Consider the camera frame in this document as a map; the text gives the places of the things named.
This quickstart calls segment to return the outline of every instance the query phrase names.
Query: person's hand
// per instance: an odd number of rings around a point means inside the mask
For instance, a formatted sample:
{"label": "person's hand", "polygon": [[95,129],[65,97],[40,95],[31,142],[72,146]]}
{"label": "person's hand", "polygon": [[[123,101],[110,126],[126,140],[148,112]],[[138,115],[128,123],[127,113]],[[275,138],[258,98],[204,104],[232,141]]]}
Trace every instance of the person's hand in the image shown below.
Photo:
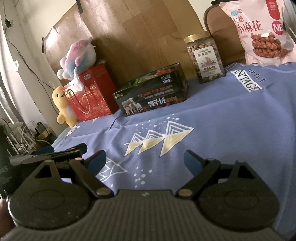
{"label": "person's hand", "polygon": [[5,236],[14,227],[15,227],[15,224],[8,211],[8,201],[6,199],[1,199],[0,200],[0,238]]}

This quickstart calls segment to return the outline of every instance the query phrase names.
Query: ribbed black surface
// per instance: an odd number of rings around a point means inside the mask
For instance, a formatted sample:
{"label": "ribbed black surface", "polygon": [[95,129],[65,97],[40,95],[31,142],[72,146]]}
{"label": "ribbed black surface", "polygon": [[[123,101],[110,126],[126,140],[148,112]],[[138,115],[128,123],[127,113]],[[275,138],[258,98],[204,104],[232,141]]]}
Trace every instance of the ribbed black surface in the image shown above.
{"label": "ribbed black surface", "polygon": [[271,229],[235,233],[207,221],[192,201],[180,200],[170,191],[120,191],[99,200],[77,223],[54,231],[15,228],[9,241],[283,241]]}

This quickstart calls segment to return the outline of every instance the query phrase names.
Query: cardboard box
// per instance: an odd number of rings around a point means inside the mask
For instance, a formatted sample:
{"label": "cardboard box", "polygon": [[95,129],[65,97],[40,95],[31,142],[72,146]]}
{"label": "cardboard box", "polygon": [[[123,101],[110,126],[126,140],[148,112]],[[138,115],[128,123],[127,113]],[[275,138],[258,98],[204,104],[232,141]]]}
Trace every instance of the cardboard box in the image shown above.
{"label": "cardboard box", "polygon": [[79,121],[87,121],[115,113],[118,105],[112,93],[116,90],[106,67],[100,64],[79,76],[84,90],[74,89],[71,82],[63,87],[68,102]]}
{"label": "cardboard box", "polygon": [[183,102],[188,85],[180,63],[127,82],[113,96],[125,116]]}

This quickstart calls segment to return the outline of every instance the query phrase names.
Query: bed sheet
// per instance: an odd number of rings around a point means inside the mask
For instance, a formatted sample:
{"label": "bed sheet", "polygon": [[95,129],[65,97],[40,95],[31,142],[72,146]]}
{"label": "bed sheet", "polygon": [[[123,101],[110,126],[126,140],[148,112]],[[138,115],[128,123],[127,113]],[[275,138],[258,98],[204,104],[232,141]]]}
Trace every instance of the bed sheet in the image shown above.
{"label": "bed sheet", "polygon": [[296,63],[236,63],[223,78],[188,83],[183,103],[78,123],[53,146],[61,151],[85,142],[84,158],[105,150],[107,162],[97,178],[114,192],[175,192],[193,177],[183,162],[187,149],[226,164],[247,161],[280,200],[274,228],[291,237],[296,230]]}

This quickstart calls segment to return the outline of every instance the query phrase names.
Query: black box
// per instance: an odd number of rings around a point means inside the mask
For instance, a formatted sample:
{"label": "black box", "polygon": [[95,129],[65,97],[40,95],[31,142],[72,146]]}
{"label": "black box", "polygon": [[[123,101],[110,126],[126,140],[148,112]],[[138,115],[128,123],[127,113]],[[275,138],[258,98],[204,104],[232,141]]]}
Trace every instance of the black box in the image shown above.
{"label": "black box", "polygon": [[113,97],[128,116],[183,102],[187,93],[182,66],[176,63],[127,82]]}

